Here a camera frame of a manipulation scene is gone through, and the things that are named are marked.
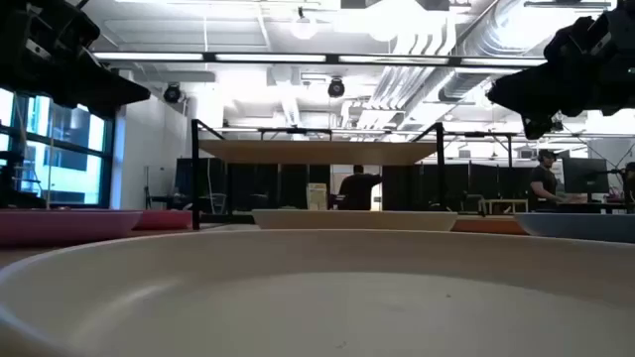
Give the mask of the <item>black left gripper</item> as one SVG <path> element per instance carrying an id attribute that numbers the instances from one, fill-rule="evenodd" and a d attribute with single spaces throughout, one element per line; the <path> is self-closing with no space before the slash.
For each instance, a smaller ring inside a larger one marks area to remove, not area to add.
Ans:
<path id="1" fill-rule="evenodd" d="M 149 99 L 149 89 L 88 51 L 100 35 L 83 12 L 88 1 L 0 0 L 0 87 L 99 114 Z"/>

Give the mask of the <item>purple plate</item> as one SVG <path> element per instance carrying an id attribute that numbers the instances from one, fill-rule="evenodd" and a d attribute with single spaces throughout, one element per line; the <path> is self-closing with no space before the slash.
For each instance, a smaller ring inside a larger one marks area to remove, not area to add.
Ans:
<path id="1" fill-rule="evenodd" d="M 1 209 L 0 247 L 73 245 L 124 238 L 139 210 Z"/>

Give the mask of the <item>red plate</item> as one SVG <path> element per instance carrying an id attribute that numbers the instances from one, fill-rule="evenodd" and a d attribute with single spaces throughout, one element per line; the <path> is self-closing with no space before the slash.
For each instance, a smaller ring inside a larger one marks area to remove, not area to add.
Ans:
<path id="1" fill-rule="evenodd" d="M 191 223 L 192 214 L 187 210 L 145 210 L 134 230 L 182 230 Z"/>

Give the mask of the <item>blue plate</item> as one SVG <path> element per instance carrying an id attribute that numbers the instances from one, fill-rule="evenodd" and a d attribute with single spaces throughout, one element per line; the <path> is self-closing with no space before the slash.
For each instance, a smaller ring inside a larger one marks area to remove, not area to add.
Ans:
<path id="1" fill-rule="evenodd" d="M 635 215 L 529 212 L 515 215 L 530 235 L 635 244 Z"/>

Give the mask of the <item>beige plate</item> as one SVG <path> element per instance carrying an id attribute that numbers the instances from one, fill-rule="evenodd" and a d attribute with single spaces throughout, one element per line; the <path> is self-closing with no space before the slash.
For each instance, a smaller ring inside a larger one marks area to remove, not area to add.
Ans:
<path id="1" fill-rule="evenodd" d="M 370 229 L 450 231 L 456 212 L 256 209 L 261 229 Z"/>

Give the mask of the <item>grey plate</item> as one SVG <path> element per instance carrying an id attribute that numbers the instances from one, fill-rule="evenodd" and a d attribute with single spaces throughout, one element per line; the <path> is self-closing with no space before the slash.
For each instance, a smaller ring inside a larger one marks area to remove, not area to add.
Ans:
<path id="1" fill-rule="evenodd" d="M 251 230 L 0 270 L 0 357 L 635 357 L 635 246 Z"/>

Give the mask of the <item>wooden shelf with black legs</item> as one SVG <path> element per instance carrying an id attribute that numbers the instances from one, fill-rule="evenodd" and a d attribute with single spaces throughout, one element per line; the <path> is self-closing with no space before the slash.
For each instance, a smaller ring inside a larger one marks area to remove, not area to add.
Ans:
<path id="1" fill-rule="evenodd" d="M 199 152 L 205 151 L 227 164 L 284 165 L 408 165 L 431 154 L 437 155 L 439 174 L 445 174 L 445 128 L 435 123 L 419 132 L 408 143 L 370 143 L 327 141 L 231 141 L 198 119 L 190 121 L 191 153 L 191 219 L 192 228 L 201 223 L 198 192 Z"/>

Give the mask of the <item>black metal gantry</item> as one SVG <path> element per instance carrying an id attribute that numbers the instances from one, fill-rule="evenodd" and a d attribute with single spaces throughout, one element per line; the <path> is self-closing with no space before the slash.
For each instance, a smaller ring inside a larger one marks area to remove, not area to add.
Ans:
<path id="1" fill-rule="evenodd" d="M 331 129 L 322 129 L 322 128 L 300 128 L 300 127 L 283 127 L 283 128 L 257 128 L 257 132 L 260 134 L 260 140 L 264 140 L 264 136 L 266 133 L 285 133 L 285 134 L 302 134 L 308 135 L 311 133 L 314 134 L 326 134 L 328 135 L 328 140 L 332 141 L 333 130 Z"/>
<path id="2" fill-rule="evenodd" d="M 507 151 L 507 164 L 509 168 L 513 167 L 513 154 L 512 154 L 512 139 L 517 136 L 516 133 L 511 132 L 491 132 L 491 131 L 443 131 L 442 137 L 454 136 L 456 139 L 472 138 L 492 138 L 496 143 L 499 143 Z"/>

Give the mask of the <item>large window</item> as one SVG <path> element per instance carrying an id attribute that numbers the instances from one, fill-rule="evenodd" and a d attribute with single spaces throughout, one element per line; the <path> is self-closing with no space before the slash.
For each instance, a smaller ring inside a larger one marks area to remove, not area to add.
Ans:
<path id="1" fill-rule="evenodd" d="M 0 172 L 13 188 L 49 206 L 110 203 L 114 123 L 82 105 L 0 89 Z"/>

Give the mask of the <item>person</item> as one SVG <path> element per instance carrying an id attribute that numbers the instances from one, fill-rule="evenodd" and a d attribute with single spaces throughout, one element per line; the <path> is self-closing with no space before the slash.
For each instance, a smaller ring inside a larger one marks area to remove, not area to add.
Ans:
<path id="1" fill-rule="evenodd" d="M 340 210 L 370 210 L 372 188 L 382 182 L 380 175 L 368 174 L 361 165 L 353 166 L 353 174 L 346 177 L 340 186 L 342 200 Z"/>
<path id="2" fill-rule="evenodd" d="M 532 169 L 529 178 L 528 207 L 530 211 L 554 211 L 563 202 L 557 196 L 558 180 L 552 172 L 557 156 L 549 150 L 538 152 L 538 164 Z"/>

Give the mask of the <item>black computer monitor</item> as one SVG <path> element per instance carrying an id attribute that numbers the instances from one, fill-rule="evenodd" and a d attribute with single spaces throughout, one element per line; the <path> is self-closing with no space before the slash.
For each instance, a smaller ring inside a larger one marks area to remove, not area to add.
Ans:
<path id="1" fill-rule="evenodd" d="M 604 159 L 563 159 L 566 193 L 609 193 L 608 170 Z"/>

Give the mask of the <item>low wooden bench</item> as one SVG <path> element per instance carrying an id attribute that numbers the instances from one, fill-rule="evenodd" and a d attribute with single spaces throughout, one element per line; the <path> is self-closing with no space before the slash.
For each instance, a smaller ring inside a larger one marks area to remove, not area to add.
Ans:
<path id="1" fill-rule="evenodd" d="M 529 211 L 527 199 L 482 199 L 479 201 L 479 205 L 485 215 L 514 215 L 519 212 Z"/>

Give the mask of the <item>black partition screen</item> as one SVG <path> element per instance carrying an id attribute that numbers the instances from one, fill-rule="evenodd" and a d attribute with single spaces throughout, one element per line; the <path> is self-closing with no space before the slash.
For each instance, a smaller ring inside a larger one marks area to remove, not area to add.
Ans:
<path id="1" fill-rule="evenodd" d="M 477 164 L 444 167 L 445 206 L 476 211 L 482 199 L 526 199 L 530 168 Z M 441 199 L 435 164 L 388 166 L 382 169 L 382 208 L 391 211 L 437 210 Z"/>
<path id="2" fill-rule="evenodd" d="M 307 186 L 330 184 L 329 165 L 227 165 L 217 158 L 203 158 L 197 166 L 197 191 L 201 210 L 227 212 L 227 201 L 235 212 L 293 207 L 306 209 Z"/>

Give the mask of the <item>ceiling light strip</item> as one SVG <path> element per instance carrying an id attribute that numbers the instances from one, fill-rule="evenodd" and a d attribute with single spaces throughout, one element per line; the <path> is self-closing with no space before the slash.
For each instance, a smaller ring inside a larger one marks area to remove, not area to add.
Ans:
<path id="1" fill-rule="evenodd" d="M 433 67 L 492 67 L 519 69 L 545 63 L 542 58 L 528 57 L 459 57 L 459 56 L 399 56 L 300 53 L 159 53 L 159 52 L 95 52 L 100 61 L 130 62 L 201 62 L 201 63 L 266 63 L 266 64 L 327 64 Z"/>

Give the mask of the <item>pale yellow sign board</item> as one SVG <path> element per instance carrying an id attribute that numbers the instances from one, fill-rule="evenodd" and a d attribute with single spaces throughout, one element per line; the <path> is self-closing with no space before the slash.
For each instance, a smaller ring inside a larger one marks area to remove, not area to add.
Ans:
<path id="1" fill-rule="evenodd" d="M 328 210 L 328 188 L 322 182 L 310 182 L 307 185 L 308 210 Z"/>

